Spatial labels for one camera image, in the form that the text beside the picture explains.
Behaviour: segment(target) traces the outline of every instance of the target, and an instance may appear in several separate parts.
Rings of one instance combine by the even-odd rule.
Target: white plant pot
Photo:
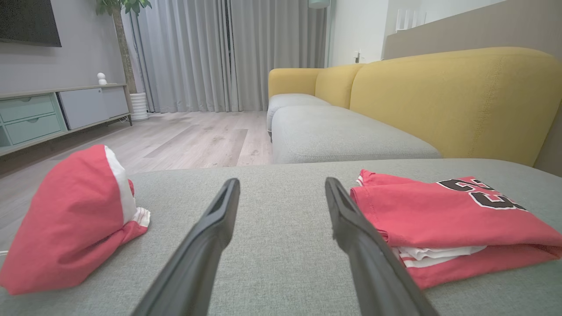
[[[146,93],[131,93],[131,103],[133,105],[132,121],[148,120]]]

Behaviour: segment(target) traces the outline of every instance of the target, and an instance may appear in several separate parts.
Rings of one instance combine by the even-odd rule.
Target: gray curtain
[[[224,0],[152,1],[133,19],[151,110],[238,111],[227,23]]]
[[[228,0],[240,111],[268,109],[274,68],[324,67],[326,9],[308,0]]]

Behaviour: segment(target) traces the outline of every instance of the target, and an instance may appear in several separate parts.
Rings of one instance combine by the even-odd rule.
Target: white figurine
[[[105,79],[105,74],[103,74],[103,73],[98,74],[98,83],[99,84],[107,84],[107,80]]]

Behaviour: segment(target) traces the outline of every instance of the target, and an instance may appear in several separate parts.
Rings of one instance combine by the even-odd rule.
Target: potted plant
[[[137,85],[133,75],[133,67],[129,56],[129,48],[127,46],[127,38],[123,29],[123,20],[121,19],[121,10],[125,8],[125,13],[135,12],[138,16],[141,8],[150,7],[152,5],[148,0],[96,0],[96,14],[107,13],[113,17],[115,31],[117,32],[117,41],[119,42],[119,50],[121,51],[121,59],[123,61],[123,70],[125,71],[125,82],[131,95],[133,104],[133,120],[146,120],[146,93],[137,93]]]

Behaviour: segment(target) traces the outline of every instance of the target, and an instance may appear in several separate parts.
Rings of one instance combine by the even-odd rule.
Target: folded red jersey
[[[562,234],[474,177],[357,181],[351,198],[420,288],[562,257]]]
[[[12,295],[76,286],[147,230],[133,183],[104,145],[76,152],[45,177],[0,271]]]

